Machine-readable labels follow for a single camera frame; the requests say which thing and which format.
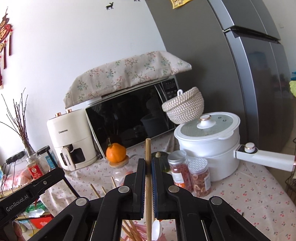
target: woven basket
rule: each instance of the woven basket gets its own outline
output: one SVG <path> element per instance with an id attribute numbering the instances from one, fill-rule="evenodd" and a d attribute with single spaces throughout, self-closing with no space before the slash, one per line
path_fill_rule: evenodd
<path id="1" fill-rule="evenodd" d="M 197 87 L 185 93 L 178 90 L 178 96 L 163 103 L 162 109 L 173 123 L 183 124 L 202 115 L 204 99 Z"/>

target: glass lid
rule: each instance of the glass lid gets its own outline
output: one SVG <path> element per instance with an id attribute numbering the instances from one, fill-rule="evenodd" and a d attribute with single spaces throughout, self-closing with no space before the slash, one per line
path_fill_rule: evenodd
<path id="1" fill-rule="evenodd" d="M 201 116 L 175 130 L 175 137 L 182 140 L 209 140 L 235 130 L 240 124 L 237 115 L 228 112 L 214 112 Z"/>
<path id="2" fill-rule="evenodd" d="M 226 130 L 233 123 L 233 118 L 228 115 L 211 115 L 211 120 L 216 121 L 216 124 L 210 128 L 200 129 L 197 124 L 201 122 L 200 119 L 194 119 L 187 122 L 181 127 L 181 133 L 189 137 L 205 137 L 213 135 Z"/>

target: cherry print tablecloth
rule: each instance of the cherry print tablecloth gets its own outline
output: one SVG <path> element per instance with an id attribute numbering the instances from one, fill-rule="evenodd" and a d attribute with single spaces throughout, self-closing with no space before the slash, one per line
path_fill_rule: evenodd
<path id="1" fill-rule="evenodd" d="M 152 139 L 151 148 L 152 152 L 171 152 L 178 149 L 178 141 L 172 132 L 166 133 Z M 130 164 L 136 169 L 138 158 L 145 157 L 144 143 L 127 151 L 127 155 L 132 156 Z M 113 188 L 110 178 L 112 172 L 106 160 L 98 160 L 88 167 L 73 172 L 65 171 L 65 176 L 79 195 L 92 200 L 96 196 L 90 183 L 103 196 L 102 186 L 107 191 Z M 295 205 L 264 166 L 241 161 L 230 177 L 212 183 L 212 192 L 205 198 L 212 196 L 222 197 L 239 213 L 244 213 L 244 217 L 271 241 L 296 240 Z M 41 201 L 54 216 L 74 199 L 64 181 L 46 190 L 41 196 Z M 176 240 L 175 222 L 164 220 L 162 226 L 166 239 Z"/>

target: white air fryer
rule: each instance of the white air fryer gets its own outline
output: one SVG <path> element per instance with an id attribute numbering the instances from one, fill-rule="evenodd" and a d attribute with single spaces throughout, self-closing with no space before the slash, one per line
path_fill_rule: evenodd
<path id="1" fill-rule="evenodd" d="M 74 171 L 97 160 L 85 110 L 57 113 L 47 128 L 63 169 Z"/>

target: white wall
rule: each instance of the white wall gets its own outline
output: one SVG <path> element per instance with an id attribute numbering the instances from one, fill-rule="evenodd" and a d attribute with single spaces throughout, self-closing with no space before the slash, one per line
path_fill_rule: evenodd
<path id="1" fill-rule="evenodd" d="M 1 70 L 0 91 L 12 110 L 26 88 L 30 142 L 35 150 L 52 142 L 46 122 L 64 112 L 74 79 L 96 66 L 153 50 L 165 50 L 145 0 L 1 0 L 13 25 L 13 55 Z M 0 99 L 0 121 L 9 123 Z M 23 149 L 20 138 L 0 124 L 0 164 Z"/>
<path id="2" fill-rule="evenodd" d="M 296 71 L 296 1 L 263 0 L 268 8 L 285 48 L 289 69 Z"/>

